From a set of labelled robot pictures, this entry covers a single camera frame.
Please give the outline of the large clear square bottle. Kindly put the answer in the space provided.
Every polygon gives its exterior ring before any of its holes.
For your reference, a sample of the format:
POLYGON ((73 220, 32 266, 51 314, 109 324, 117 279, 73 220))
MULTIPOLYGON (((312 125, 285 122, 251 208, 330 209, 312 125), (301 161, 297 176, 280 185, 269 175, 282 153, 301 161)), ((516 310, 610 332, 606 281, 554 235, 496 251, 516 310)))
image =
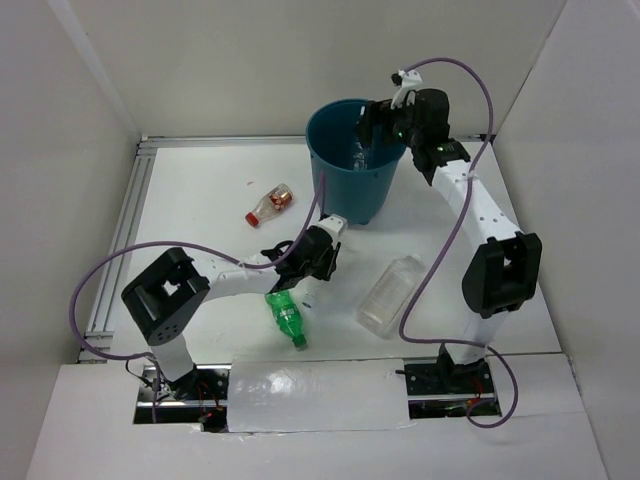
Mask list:
POLYGON ((394 259, 358 307, 356 321, 374 335, 388 338, 424 272, 417 255, 394 259))

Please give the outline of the clear crushed bottle blue cap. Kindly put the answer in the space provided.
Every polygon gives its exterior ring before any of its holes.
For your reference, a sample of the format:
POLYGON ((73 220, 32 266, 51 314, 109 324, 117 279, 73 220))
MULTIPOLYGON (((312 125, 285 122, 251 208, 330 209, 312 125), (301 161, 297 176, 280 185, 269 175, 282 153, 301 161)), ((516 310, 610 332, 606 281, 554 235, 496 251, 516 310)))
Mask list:
POLYGON ((302 306, 306 309, 313 309, 324 297, 324 281, 311 277, 305 284, 302 306))

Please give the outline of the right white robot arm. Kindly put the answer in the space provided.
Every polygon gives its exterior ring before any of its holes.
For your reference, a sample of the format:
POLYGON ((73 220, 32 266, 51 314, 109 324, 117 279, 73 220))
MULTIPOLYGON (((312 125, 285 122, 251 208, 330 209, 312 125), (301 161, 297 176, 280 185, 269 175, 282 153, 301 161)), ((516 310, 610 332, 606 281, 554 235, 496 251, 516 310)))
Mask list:
POLYGON ((457 215, 457 225, 475 249, 461 281, 471 314, 460 340, 443 345, 450 359, 436 369, 440 387, 457 392, 471 379, 469 365, 484 357, 510 314, 534 296, 542 242, 502 212, 475 175, 467 150, 450 137, 448 116, 445 92, 410 90, 400 100, 367 101, 354 132, 364 147, 406 146, 415 168, 457 215))

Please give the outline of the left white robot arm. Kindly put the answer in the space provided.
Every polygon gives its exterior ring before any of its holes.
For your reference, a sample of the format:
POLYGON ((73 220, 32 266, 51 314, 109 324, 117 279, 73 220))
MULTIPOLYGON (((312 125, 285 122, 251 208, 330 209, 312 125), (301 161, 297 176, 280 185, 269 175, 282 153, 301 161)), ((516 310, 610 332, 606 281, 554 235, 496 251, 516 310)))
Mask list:
POLYGON ((346 228, 343 218, 326 217, 298 242, 283 241, 242 266, 217 258, 198 262, 180 247, 160 255, 124 288, 121 299, 159 365, 163 389, 176 399, 196 393, 199 375, 183 331, 202 303, 286 291, 308 277, 328 281, 346 228))

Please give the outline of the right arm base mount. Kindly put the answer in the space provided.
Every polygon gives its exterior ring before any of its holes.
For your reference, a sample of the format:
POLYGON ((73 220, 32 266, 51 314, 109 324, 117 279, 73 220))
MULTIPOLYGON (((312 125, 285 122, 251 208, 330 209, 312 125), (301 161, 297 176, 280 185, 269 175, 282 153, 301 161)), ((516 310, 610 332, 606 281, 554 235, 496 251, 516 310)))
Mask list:
POLYGON ((489 364, 479 360, 455 365, 444 347, 435 359, 405 361, 395 371, 404 379, 409 418, 413 420, 500 416, 489 364))

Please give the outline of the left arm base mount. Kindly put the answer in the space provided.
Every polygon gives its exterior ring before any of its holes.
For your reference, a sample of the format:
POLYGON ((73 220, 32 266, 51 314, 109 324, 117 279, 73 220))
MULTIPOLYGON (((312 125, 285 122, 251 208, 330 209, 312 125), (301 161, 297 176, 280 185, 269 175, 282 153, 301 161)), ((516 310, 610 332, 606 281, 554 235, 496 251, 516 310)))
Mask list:
POLYGON ((157 380, 151 365, 140 373, 126 371, 138 380, 134 424, 194 424, 203 432, 228 432, 230 364, 197 365, 177 382, 157 380))

